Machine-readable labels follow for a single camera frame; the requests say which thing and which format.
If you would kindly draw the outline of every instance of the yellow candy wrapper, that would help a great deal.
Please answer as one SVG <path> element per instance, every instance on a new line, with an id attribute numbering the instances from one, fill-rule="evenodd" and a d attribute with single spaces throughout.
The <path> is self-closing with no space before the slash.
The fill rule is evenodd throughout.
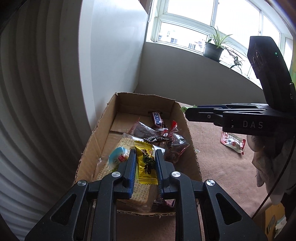
<path id="1" fill-rule="evenodd" d="M 157 185 L 155 159 L 152 155 L 153 146 L 145 142 L 135 141 L 135 148 L 137 152 L 139 183 Z"/>

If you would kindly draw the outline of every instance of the gloved hand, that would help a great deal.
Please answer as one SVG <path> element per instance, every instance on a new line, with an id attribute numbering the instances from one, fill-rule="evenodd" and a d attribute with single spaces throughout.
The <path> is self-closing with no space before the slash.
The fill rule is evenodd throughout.
<path id="1" fill-rule="evenodd" d="M 288 159 L 293 140 L 286 141 L 278 155 L 276 154 L 278 146 L 275 138 L 247 136 L 247 142 L 254 151 L 252 164 L 257 168 L 257 186 L 261 187 L 265 183 L 266 191 L 269 193 Z M 279 204 L 284 193 L 290 194 L 295 187 L 296 150 L 279 183 L 270 195 L 272 204 Z"/>

